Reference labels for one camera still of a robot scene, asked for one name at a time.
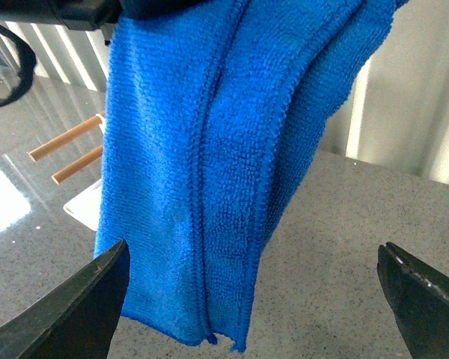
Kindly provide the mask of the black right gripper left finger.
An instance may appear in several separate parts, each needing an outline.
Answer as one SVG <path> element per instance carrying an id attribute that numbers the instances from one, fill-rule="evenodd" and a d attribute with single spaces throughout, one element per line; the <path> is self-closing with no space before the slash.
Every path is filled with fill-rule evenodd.
<path id="1" fill-rule="evenodd" d="M 129 285 L 124 240 L 0 327 L 0 358 L 107 358 Z"/>

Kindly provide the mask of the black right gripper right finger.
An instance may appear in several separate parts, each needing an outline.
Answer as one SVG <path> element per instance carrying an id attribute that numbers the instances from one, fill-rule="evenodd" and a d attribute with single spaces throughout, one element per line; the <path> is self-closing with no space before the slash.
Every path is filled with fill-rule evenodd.
<path id="1" fill-rule="evenodd" d="M 410 355 L 449 358 L 449 277 L 391 242 L 377 274 Z"/>

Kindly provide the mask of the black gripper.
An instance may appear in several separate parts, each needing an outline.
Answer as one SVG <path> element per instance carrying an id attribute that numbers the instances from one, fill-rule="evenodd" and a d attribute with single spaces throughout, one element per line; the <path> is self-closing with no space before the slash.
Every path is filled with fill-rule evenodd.
<path id="1" fill-rule="evenodd" d="M 70 30 L 97 30 L 115 23 L 115 0 L 0 0 L 0 21 L 63 25 Z"/>

